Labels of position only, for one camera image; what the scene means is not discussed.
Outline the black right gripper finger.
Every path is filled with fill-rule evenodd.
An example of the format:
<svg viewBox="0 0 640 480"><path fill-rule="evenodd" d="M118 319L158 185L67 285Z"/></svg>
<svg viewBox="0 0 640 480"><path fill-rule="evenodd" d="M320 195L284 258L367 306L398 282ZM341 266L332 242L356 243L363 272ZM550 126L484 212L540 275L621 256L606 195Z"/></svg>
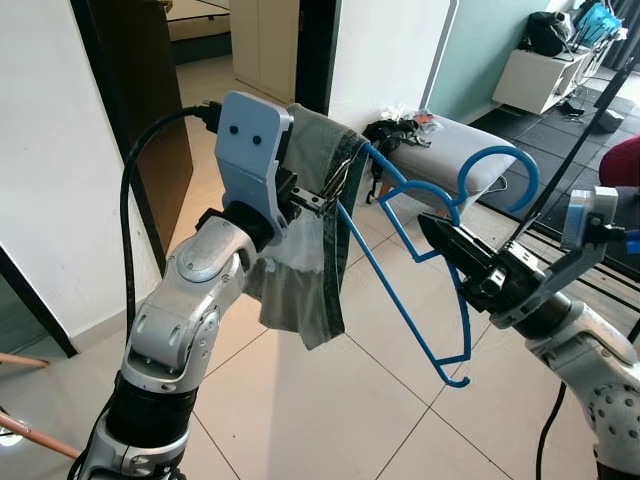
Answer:
<svg viewBox="0 0 640 480"><path fill-rule="evenodd" d="M426 241L453 266L494 266L495 251L474 233L444 218L419 214Z"/></svg>
<svg viewBox="0 0 640 480"><path fill-rule="evenodd" d="M463 289L484 293L486 280L486 246L467 227L445 220L421 220L420 230L430 250L428 256L443 257L462 275Z"/></svg>

